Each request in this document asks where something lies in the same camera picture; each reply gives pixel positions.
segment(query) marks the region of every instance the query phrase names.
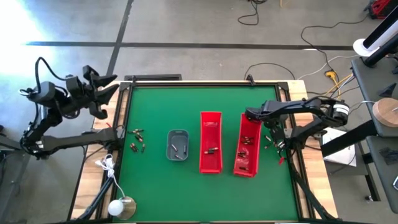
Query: concrete floor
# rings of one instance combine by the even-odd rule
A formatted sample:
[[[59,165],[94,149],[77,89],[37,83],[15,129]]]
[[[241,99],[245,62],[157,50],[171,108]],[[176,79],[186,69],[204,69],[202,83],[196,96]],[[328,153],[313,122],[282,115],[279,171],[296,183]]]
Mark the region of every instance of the concrete floor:
[[[135,0],[126,31],[120,38],[123,42],[304,45],[300,33],[305,26],[359,21],[365,16],[362,10],[367,3],[367,0],[299,0],[291,1],[281,9],[278,1],[269,0],[259,6],[259,25],[244,26],[236,19],[253,13],[250,4],[244,0]],[[34,86],[34,62],[38,56],[46,58],[55,73],[61,76],[81,76],[81,68],[87,64],[105,74],[114,51],[113,47],[44,47],[20,43],[115,42],[126,6],[127,0],[0,2],[0,25],[5,27],[0,37],[0,124],[7,128],[9,137],[18,139],[34,116],[33,104],[17,91]],[[317,45],[352,45],[356,39],[366,37],[379,23],[366,19],[360,24],[339,25],[332,30],[309,29],[305,37]],[[326,52],[329,58],[355,55],[352,51]],[[331,63],[341,78],[351,73],[349,61],[340,58]],[[325,63],[323,55],[312,50],[122,47],[113,72],[119,75],[119,80],[125,75],[157,73],[181,73],[184,80],[241,80],[248,66],[259,62],[279,63],[291,69],[296,77],[313,72]],[[271,65],[253,68],[250,73],[255,79],[291,79],[285,70]],[[304,78],[308,91],[322,92],[332,86],[332,82],[322,74]],[[40,68],[40,79],[63,85],[44,66]],[[357,85],[353,81],[344,89]],[[358,89],[343,98],[349,105],[363,99]],[[354,128],[368,119],[368,112],[362,107],[350,116],[346,127]],[[84,111],[79,118],[52,128],[49,134],[76,135],[90,129],[92,122],[93,118]],[[7,221],[26,219],[28,223],[48,223],[65,220],[82,155],[82,150],[77,148],[57,152],[47,161],[31,158],[19,195],[8,204],[0,203],[0,208],[9,208]],[[10,183],[20,168],[20,158],[10,158],[6,181],[0,192],[13,187]],[[389,208],[376,172],[373,174],[381,202],[366,203],[363,200],[369,194],[364,177],[330,177],[340,218],[396,223],[397,216]],[[3,198],[4,194],[0,194],[0,200]]]

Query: green table surface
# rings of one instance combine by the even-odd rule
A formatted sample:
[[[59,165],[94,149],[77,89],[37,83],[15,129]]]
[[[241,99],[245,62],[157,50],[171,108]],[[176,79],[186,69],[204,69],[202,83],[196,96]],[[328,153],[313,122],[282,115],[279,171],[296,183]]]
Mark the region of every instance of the green table surface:
[[[288,165],[278,165],[274,147],[264,149],[265,138],[257,175],[233,175],[241,113],[275,99],[273,86],[135,88],[127,130],[144,129],[146,149],[134,153],[130,143],[140,150],[141,144],[127,134],[119,184],[137,203],[127,222],[297,220]],[[199,173],[201,111],[222,112],[220,174]],[[186,161],[166,158],[167,134],[173,129],[189,133]],[[269,131],[263,127],[262,134]]]

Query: table leg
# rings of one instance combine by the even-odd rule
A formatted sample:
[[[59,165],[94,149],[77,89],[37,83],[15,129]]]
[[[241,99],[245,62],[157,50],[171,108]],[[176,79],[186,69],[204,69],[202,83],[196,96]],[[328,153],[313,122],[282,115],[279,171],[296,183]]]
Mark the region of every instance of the table leg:
[[[369,120],[358,127],[348,131],[346,134],[331,140],[321,146],[323,157],[329,156],[359,141],[367,136],[377,135],[376,127],[372,120]]]

